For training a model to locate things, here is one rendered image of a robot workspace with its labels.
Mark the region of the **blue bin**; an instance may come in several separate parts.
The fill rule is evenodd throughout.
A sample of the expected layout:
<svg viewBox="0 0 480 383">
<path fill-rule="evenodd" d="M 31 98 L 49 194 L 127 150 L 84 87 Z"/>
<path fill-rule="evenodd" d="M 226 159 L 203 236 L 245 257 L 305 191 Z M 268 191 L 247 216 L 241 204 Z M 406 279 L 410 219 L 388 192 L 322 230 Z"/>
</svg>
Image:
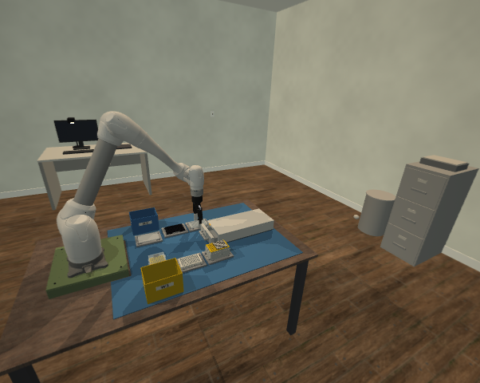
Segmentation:
<svg viewBox="0 0 480 383">
<path fill-rule="evenodd" d="M 129 212 L 133 235 L 159 230 L 158 215 L 154 207 Z"/>
</svg>

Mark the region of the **yellow open-top bin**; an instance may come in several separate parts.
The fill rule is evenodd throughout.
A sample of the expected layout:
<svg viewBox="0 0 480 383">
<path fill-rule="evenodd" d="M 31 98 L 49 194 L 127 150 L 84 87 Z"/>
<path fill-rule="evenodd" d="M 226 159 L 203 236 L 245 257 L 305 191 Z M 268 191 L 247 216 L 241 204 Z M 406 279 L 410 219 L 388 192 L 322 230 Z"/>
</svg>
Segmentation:
<svg viewBox="0 0 480 383">
<path fill-rule="evenodd" d="M 183 291 L 183 273 L 176 258 L 141 267 L 148 304 Z"/>
</svg>

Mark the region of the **blue bench mat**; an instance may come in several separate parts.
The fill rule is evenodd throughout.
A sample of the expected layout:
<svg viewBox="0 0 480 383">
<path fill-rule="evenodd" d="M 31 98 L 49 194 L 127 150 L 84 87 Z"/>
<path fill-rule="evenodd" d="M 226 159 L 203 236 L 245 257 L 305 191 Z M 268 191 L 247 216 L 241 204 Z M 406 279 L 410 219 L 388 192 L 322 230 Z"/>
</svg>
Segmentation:
<svg viewBox="0 0 480 383">
<path fill-rule="evenodd" d="M 252 210 L 244 203 L 238 203 L 203 211 L 203 219 L 217 219 L 245 211 Z M 163 242 L 142 247 L 136 247 L 137 235 L 133 235 L 131 226 L 108 230 L 108 238 L 123 235 L 131 271 L 131 276 L 111 282 L 113 320 L 303 253 L 273 229 L 228 242 L 234 257 L 209 265 L 202 255 L 209 243 L 199 234 L 201 230 L 189 232 L 187 228 L 186 234 L 168 238 L 163 235 L 161 228 L 181 223 L 187 227 L 185 223 L 191 221 L 194 221 L 194 213 L 160 219 L 157 231 L 160 232 Z M 148 266 L 149 255 L 160 252 L 166 255 L 166 260 L 201 253 L 207 266 L 183 273 L 184 292 L 148 304 L 141 267 Z"/>
</svg>

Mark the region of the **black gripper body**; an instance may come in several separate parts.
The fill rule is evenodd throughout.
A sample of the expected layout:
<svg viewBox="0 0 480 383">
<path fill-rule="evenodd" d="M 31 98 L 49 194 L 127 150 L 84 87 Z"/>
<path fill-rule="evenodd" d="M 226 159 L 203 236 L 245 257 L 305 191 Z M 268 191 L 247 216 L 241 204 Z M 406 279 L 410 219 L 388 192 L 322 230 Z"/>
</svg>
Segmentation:
<svg viewBox="0 0 480 383">
<path fill-rule="evenodd" d="M 200 203 L 203 201 L 203 196 L 200 196 L 200 197 L 194 197 L 192 196 L 192 202 L 195 203 L 195 205 L 197 206 L 197 209 L 199 208 L 200 206 Z"/>
</svg>

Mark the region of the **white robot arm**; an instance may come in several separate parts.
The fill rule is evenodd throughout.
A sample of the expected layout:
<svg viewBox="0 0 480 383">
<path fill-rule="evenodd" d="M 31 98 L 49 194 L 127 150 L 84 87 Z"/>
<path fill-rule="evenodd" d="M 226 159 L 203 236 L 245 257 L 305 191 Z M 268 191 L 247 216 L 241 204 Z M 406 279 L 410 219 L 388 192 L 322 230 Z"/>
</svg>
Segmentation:
<svg viewBox="0 0 480 383">
<path fill-rule="evenodd" d="M 101 247 L 94 216 L 95 198 L 104 180 L 117 146 L 124 141 L 157 157 L 174 175 L 190 185 L 191 196 L 203 195 L 202 167 L 176 163 L 137 123 L 123 113 L 110 111 L 100 118 L 96 147 L 74 198 L 57 215 L 57 227 L 69 262 L 68 278 L 105 268 L 108 263 Z M 101 250 L 102 249 L 102 250 Z"/>
</svg>

